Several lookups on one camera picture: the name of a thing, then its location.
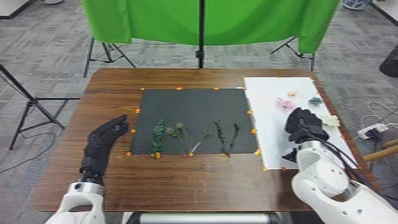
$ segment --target cable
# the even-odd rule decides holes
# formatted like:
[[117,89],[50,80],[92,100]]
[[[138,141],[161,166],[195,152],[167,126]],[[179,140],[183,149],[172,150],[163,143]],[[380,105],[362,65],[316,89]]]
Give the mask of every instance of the cable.
[[[378,115],[376,115],[376,113],[375,113],[375,111],[373,111],[373,109],[371,109],[371,104],[376,104],[387,111],[389,111],[389,114],[384,116],[384,117],[380,117]],[[369,110],[369,112],[371,112],[371,115],[364,115],[362,117],[360,117],[360,128],[364,128],[364,118],[366,117],[376,117],[378,118],[378,122],[376,123],[380,123],[380,122],[384,122],[385,123],[385,125],[389,125],[391,124],[391,126],[394,127],[394,128],[398,128],[398,124],[394,124],[394,123],[391,123],[389,121],[387,121],[387,117],[392,115],[392,114],[396,114],[398,115],[398,109],[396,110],[392,110],[385,105],[382,105],[378,102],[369,102],[368,103],[368,110]]]
[[389,188],[392,188],[392,187],[396,187],[396,186],[398,186],[398,183],[392,184],[389,187],[384,187],[382,190],[385,190],[385,189],[389,189]]
[[41,133],[41,134],[37,134],[37,135],[32,135],[32,136],[23,136],[23,138],[34,138],[34,137],[37,137],[37,136],[41,136],[41,135],[51,135],[53,136],[53,139],[51,139],[51,143],[50,143],[50,145],[48,145],[48,148],[41,151],[41,153],[30,158],[30,159],[26,159],[25,161],[21,161],[14,166],[10,166],[7,169],[3,169],[2,171],[0,171],[0,174],[2,173],[5,173],[9,170],[12,170],[16,167],[19,167],[28,161],[32,161],[32,160],[35,160],[37,158],[39,158],[39,156],[46,153],[46,151],[51,149],[51,147],[53,147],[53,144],[55,144],[55,139],[57,139],[57,135],[53,134],[53,133]]

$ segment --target robotic hand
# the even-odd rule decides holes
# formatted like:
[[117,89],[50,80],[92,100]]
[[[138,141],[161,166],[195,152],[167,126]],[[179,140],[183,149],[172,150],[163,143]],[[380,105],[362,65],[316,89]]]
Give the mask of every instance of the robotic hand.
[[[105,224],[103,175],[114,143],[126,132],[126,115],[106,122],[90,132],[80,168],[82,178],[69,185],[58,211],[46,224]],[[71,212],[71,209],[78,206],[92,206],[90,211]]]
[[[389,202],[357,181],[334,163],[336,151],[325,144],[327,132],[321,121],[309,110],[295,109],[286,122],[289,141],[298,146],[298,174],[293,177],[293,191],[313,207],[325,224],[392,224],[398,212]],[[334,196],[344,193],[344,201]]]

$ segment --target stand leg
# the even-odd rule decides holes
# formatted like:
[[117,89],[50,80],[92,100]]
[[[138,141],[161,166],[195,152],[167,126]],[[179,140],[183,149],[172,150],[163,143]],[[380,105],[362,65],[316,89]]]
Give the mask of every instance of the stand leg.
[[124,53],[122,53],[122,51],[121,51],[119,47],[115,46],[115,44],[112,44],[112,46],[114,46],[115,50],[119,51],[119,53],[121,53],[121,55],[122,55],[122,57],[124,57],[124,59],[126,59],[126,61],[128,61],[129,65],[137,68],[137,66],[135,66],[135,64],[133,64],[133,62],[131,62],[131,60],[129,60],[128,56],[124,55]]
[[26,107],[25,107],[25,111],[23,111],[23,115],[21,115],[21,120],[19,120],[19,124],[18,124],[18,128],[16,128],[16,133],[14,133],[10,145],[9,145],[9,150],[12,150],[12,148],[14,148],[16,139],[18,139],[18,135],[21,133],[21,127],[23,127],[23,124],[25,124],[25,119],[26,119],[26,114],[28,114],[30,107],[32,107],[32,103],[28,102]]
[[313,58],[311,58],[311,72],[314,71],[314,53],[313,53]]
[[85,62],[85,69],[83,69],[83,78],[87,78],[87,72],[89,72],[89,66],[90,66],[92,47],[94,47],[94,37],[90,38],[90,48],[89,48],[89,55],[87,55],[87,62]]
[[39,102],[35,102],[34,106],[35,106],[37,109],[41,110],[41,112],[42,112],[42,114],[44,114],[48,120],[51,121],[51,123],[57,124],[58,127],[60,127],[62,129],[66,129],[64,125],[58,123],[58,121],[57,121],[57,119],[55,119],[53,115],[50,114],[48,110],[46,110],[44,107],[41,106]]
[[277,49],[270,52],[270,54],[273,54],[273,53],[281,50],[281,48],[282,48],[284,46],[288,46],[288,44],[289,44],[289,42],[295,40],[295,38],[297,38],[297,37],[293,37],[293,38],[286,41],[286,43],[277,47]]
[[206,0],[199,0],[199,50],[195,52],[197,67],[204,66],[204,25],[206,25]]
[[105,44],[105,43],[103,43],[103,51],[105,51],[105,55],[106,55],[106,58],[108,58],[106,63],[112,63],[114,60],[112,60],[112,58],[110,58],[108,47],[106,47],[106,44]]

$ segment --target leaf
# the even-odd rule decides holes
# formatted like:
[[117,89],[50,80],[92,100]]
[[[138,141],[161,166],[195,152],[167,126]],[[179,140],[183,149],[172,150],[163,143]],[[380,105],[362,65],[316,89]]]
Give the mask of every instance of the leaf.
[[177,122],[177,124],[176,124],[176,129],[177,129],[177,130],[183,130],[183,129],[185,129],[185,127],[183,127],[183,123],[181,123],[181,122]]
[[211,136],[211,132],[208,130],[202,131],[202,138]]

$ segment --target light stand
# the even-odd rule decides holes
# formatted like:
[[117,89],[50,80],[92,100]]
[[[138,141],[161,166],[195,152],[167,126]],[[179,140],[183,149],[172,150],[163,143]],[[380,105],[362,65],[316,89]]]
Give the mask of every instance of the light stand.
[[[133,64],[128,56],[124,55],[119,47],[115,46],[115,44],[105,44],[105,43],[101,43],[101,45],[103,45],[103,51],[105,51],[105,55],[106,55],[106,61],[90,58],[92,48],[94,48],[94,42],[96,42],[96,40],[94,40],[94,37],[92,37],[90,38],[90,47],[89,47],[87,61],[85,61],[85,69],[83,69],[83,78],[87,78],[89,66],[90,66],[90,62],[92,61],[101,61],[105,63],[114,63],[119,58],[124,58],[126,61],[128,61],[128,63],[129,63],[129,65],[133,66],[133,68],[137,68],[137,66],[135,66],[135,64]],[[110,57],[110,51],[112,50],[115,50],[119,52],[119,54],[121,54],[119,58],[115,58],[115,59],[112,59],[112,57]]]
[[199,50],[195,52],[199,68],[202,68],[204,66],[204,24],[206,24],[206,0],[199,0]]
[[295,49],[293,49],[291,46],[289,46],[289,42],[291,42],[295,39],[297,39],[297,37],[293,37],[293,38],[286,41],[286,43],[277,47],[277,49],[270,52],[270,54],[273,54],[273,53],[281,50],[282,47],[288,47],[289,50],[291,50],[293,53],[295,53],[295,56],[297,56],[298,58],[305,58],[305,59],[309,59],[309,61],[311,61],[311,71],[313,71],[313,70],[314,70],[314,53],[313,53],[313,56],[311,56],[311,57],[305,57],[304,54],[298,53],[298,52],[295,51]]
[[[16,133],[14,133],[14,137],[12,137],[12,142],[10,142],[10,146],[9,146],[9,150],[12,150],[14,144],[16,144],[18,135],[21,134],[21,132],[32,130],[34,128],[37,128],[42,125],[51,124],[51,123],[57,124],[62,129],[66,128],[64,125],[60,124],[58,120],[57,120],[57,117],[58,117],[60,111],[62,111],[62,109],[66,107],[67,101],[69,100],[80,100],[80,98],[39,98],[39,97],[34,97],[30,95],[26,89],[23,88],[21,83],[18,82],[14,76],[10,75],[7,69],[3,68],[2,64],[0,64],[0,71],[2,71],[2,73],[5,75],[5,77],[2,77],[2,75],[0,75],[0,78],[3,79],[5,83],[10,85],[14,90],[19,92],[21,96],[28,99],[25,110],[23,110],[23,115],[21,115],[21,120],[19,120],[19,124],[18,124],[18,129],[16,129]],[[51,115],[51,113],[48,112],[48,110],[44,109],[44,107],[42,107],[42,105],[39,103],[41,101],[50,101],[50,100],[62,100],[64,101],[62,105],[58,107],[58,110],[55,112],[55,115]],[[23,128],[30,107],[35,107],[39,109],[42,115],[48,118],[48,121],[44,121],[39,124],[32,125],[30,127]]]

